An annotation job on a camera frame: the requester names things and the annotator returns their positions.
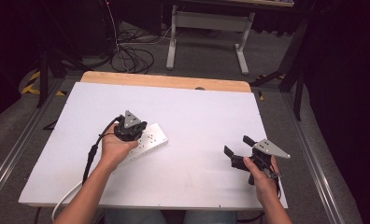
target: white board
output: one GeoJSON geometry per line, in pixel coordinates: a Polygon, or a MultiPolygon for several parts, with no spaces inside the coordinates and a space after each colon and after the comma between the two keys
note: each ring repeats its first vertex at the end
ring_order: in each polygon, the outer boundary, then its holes
{"type": "MultiPolygon", "coordinates": [[[[266,137],[253,93],[92,83],[77,83],[71,91],[19,202],[59,202],[81,180],[98,134],[126,109],[149,124],[158,123],[169,141],[118,168],[101,206],[262,208],[255,187],[248,184],[249,173],[232,168],[223,153],[226,145],[237,155],[249,156],[243,135],[255,141],[266,137]]],[[[92,169],[100,156],[101,144],[92,169]]],[[[284,191],[281,202],[288,207],[284,191]]]]}

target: jeans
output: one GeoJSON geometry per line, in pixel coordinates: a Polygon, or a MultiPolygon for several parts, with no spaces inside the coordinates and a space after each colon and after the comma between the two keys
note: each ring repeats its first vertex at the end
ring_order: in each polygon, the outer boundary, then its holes
{"type": "MultiPolygon", "coordinates": [[[[166,224],[160,210],[106,209],[106,224],[166,224]]],[[[187,211],[184,224],[235,224],[236,212],[187,211]]]]}

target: table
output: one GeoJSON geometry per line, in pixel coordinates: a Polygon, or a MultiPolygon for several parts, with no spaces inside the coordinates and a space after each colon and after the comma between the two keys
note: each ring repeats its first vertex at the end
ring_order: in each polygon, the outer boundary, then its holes
{"type": "MultiPolygon", "coordinates": [[[[269,1],[269,0],[229,0],[230,3],[243,3],[252,5],[274,6],[274,7],[292,7],[292,1],[269,1]]],[[[199,28],[199,29],[214,29],[233,32],[243,32],[240,44],[235,44],[235,52],[240,64],[241,73],[247,75],[249,69],[246,59],[244,58],[243,49],[246,45],[249,36],[255,13],[250,12],[248,17],[212,15],[205,13],[182,12],[177,11],[178,6],[173,5],[171,17],[171,37],[167,56],[166,68],[171,70],[174,68],[174,60],[176,55],[176,30],[177,27],[199,28]]]]}
{"type": "MultiPolygon", "coordinates": [[[[19,202],[55,205],[80,181],[87,153],[98,134],[125,109],[149,124],[159,123],[169,141],[115,171],[100,206],[262,209],[254,187],[247,183],[249,173],[231,168],[223,153],[227,145],[238,155],[249,155],[250,148],[242,143],[243,134],[255,140],[266,137],[248,83],[100,72],[85,73],[71,91],[19,202]],[[220,85],[223,91],[213,90],[220,85]],[[200,86],[211,91],[190,90],[200,86]]],[[[284,191],[281,202],[288,207],[284,191]]]]}

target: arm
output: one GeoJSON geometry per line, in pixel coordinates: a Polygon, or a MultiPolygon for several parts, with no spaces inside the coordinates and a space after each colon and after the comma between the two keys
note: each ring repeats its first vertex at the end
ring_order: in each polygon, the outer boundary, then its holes
{"type": "MultiPolygon", "coordinates": [[[[245,157],[243,161],[254,176],[257,198],[266,213],[267,222],[270,224],[292,223],[278,198],[275,180],[267,177],[248,157],[245,157]]],[[[274,156],[272,156],[272,165],[278,172],[278,166],[274,156]]]]}
{"type": "MultiPolygon", "coordinates": [[[[114,125],[107,130],[107,133],[113,133],[114,125]]],[[[101,160],[54,223],[90,223],[110,174],[137,145],[136,141],[122,142],[113,134],[106,135],[103,138],[101,160]]]]}

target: white cable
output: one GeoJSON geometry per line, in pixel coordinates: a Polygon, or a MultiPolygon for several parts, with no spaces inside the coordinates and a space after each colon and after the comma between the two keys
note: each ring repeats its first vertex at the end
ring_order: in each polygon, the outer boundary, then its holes
{"type": "Polygon", "coordinates": [[[56,204],[54,207],[53,212],[51,213],[51,220],[54,222],[54,216],[56,214],[57,208],[60,207],[60,205],[63,203],[63,201],[70,195],[77,187],[79,187],[82,184],[82,181],[80,181],[76,186],[74,186],[71,190],[68,191],[68,193],[63,196],[63,198],[56,204]]]}
{"type": "MultiPolygon", "coordinates": [[[[109,16],[112,20],[112,25],[113,25],[113,31],[114,31],[114,34],[115,34],[115,45],[116,45],[116,50],[118,51],[117,53],[119,54],[119,43],[118,43],[118,37],[116,35],[116,26],[115,26],[115,21],[113,20],[113,17],[112,17],[112,13],[110,11],[110,8],[109,8],[109,3],[108,1],[106,0],[106,4],[107,4],[107,8],[108,8],[108,12],[109,12],[109,16]]],[[[130,70],[124,65],[124,60],[121,59],[121,64],[123,65],[123,68],[126,69],[127,73],[130,72],[130,70]]]]}
{"type": "MultiPolygon", "coordinates": [[[[170,32],[171,30],[171,26],[170,28],[168,28],[167,32],[165,32],[164,36],[162,36],[162,38],[160,40],[158,40],[157,42],[154,42],[154,43],[122,43],[121,45],[150,45],[150,44],[157,44],[159,42],[161,42],[163,39],[165,39],[165,37],[167,36],[168,32],[170,32]]],[[[146,39],[146,38],[152,38],[153,36],[144,36],[144,37],[139,37],[137,39],[146,39]]]]}

